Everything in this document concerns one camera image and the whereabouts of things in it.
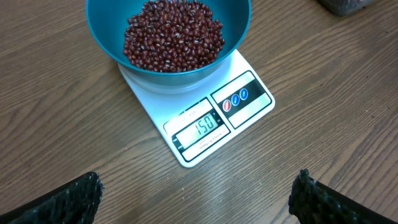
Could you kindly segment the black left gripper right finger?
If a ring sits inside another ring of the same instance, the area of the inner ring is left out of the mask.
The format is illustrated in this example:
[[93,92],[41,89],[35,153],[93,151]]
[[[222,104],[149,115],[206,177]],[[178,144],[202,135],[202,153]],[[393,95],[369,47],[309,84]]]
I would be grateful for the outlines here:
[[289,213],[302,224],[397,224],[311,178],[306,169],[292,184]]

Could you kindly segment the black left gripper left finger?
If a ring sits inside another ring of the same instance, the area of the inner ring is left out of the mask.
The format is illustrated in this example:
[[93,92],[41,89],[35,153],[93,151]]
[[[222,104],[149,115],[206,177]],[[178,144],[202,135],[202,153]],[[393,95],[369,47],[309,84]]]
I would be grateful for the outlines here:
[[103,183],[96,172],[76,179],[1,215],[8,224],[92,224],[101,203]]

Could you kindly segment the red adzuki beans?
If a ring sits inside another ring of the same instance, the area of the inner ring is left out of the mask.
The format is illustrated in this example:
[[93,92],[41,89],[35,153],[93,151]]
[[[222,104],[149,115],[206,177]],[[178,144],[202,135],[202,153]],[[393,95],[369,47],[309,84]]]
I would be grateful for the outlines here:
[[152,72],[196,70],[218,58],[223,24],[201,1],[147,1],[128,18],[123,54],[131,65]]

